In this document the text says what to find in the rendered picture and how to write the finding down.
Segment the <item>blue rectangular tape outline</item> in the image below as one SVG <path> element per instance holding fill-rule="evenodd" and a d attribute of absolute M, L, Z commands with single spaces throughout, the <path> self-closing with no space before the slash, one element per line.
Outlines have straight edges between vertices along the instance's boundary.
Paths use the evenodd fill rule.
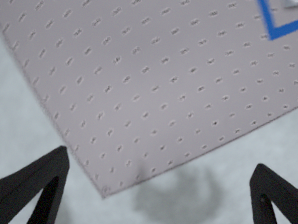
<path fill-rule="evenodd" d="M 254 3 L 267 41 L 298 29 L 298 18 L 278 27 L 272 28 L 264 0 L 254 0 Z"/>

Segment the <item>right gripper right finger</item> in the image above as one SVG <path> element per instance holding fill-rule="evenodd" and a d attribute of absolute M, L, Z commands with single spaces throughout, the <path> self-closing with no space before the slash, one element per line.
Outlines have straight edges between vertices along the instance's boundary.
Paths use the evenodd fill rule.
<path fill-rule="evenodd" d="M 254 224 L 278 224 L 272 203 L 291 224 L 298 224 L 298 189 L 258 163 L 249 181 Z"/>

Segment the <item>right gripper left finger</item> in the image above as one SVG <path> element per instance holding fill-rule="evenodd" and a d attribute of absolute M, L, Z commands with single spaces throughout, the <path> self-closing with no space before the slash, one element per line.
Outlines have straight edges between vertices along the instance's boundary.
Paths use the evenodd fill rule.
<path fill-rule="evenodd" d="M 55 224 L 70 161 L 59 146 L 0 179 L 0 224 L 8 224 L 43 188 L 26 224 Z"/>

